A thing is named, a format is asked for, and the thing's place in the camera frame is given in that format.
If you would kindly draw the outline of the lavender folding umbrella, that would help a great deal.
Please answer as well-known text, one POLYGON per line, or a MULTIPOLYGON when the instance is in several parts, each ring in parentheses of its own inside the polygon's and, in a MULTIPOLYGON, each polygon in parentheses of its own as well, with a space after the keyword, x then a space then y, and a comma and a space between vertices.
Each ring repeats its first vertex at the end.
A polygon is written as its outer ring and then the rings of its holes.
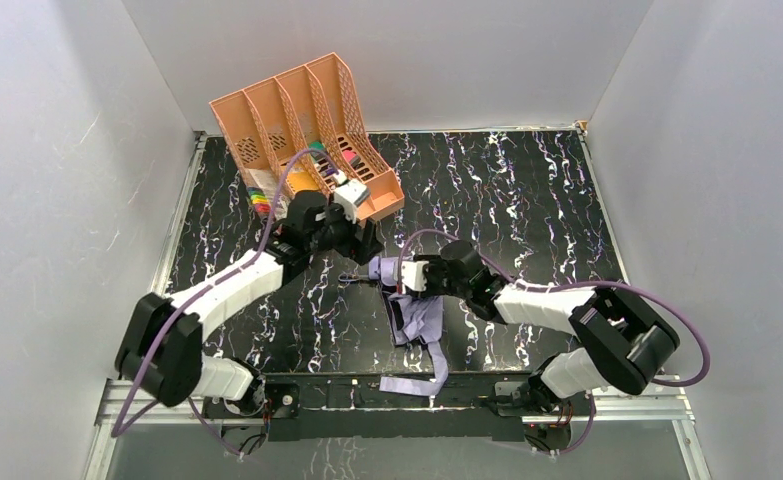
POLYGON ((379 390, 417 397, 436 396, 449 376, 449 366, 441 348, 444 303, 440 296, 420 298, 418 292, 401 283, 399 277, 412 273, 418 264, 397 257, 375 257, 365 269, 339 276, 345 285, 367 283, 377 286, 389 320, 393 343, 400 346, 421 345, 426 348, 433 366, 427 380, 383 376, 379 390))

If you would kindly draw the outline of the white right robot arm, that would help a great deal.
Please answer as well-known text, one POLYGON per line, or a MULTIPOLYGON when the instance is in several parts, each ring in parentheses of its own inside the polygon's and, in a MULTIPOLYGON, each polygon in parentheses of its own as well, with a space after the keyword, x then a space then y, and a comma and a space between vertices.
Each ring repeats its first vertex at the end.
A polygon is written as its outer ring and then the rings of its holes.
POLYGON ((403 291, 417 297, 456 297, 482 320, 574 337, 577 348, 545 360, 528 378, 523 390, 540 404, 604 387, 639 395, 680 345, 675 330, 624 284, 523 286, 491 270, 466 241, 418 255, 400 273, 403 291))

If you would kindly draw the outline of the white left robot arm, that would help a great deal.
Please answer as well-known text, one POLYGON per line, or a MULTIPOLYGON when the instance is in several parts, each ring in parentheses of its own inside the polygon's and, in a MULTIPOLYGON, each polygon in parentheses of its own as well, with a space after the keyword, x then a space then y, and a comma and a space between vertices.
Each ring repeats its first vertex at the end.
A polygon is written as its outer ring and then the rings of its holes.
POLYGON ((135 305, 115 357, 117 372, 166 407, 194 396, 254 402, 262 377, 244 362, 205 354, 204 341, 256 300, 301 275, 314 256, 335 251, 360 265, 382 245, 369 218, 369 191, 343 186, 326 196, 298 192, 284 219, 266 226, 257 248, 209 279, 135 305))

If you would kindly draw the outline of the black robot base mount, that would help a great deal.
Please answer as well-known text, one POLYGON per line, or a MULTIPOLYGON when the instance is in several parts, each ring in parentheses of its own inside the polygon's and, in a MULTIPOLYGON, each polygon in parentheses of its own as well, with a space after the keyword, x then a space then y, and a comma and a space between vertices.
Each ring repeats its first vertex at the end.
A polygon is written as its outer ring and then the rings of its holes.
POLYGON ((224 427, 270 425, 270 441, 333 437, 479 437, 559 450, 582 434, 583 393, 547 403, 525 372, 451 374, 433 397, 383 392, 378 374, 270 374, 244 403, 207 400, 203 415, 224 427))

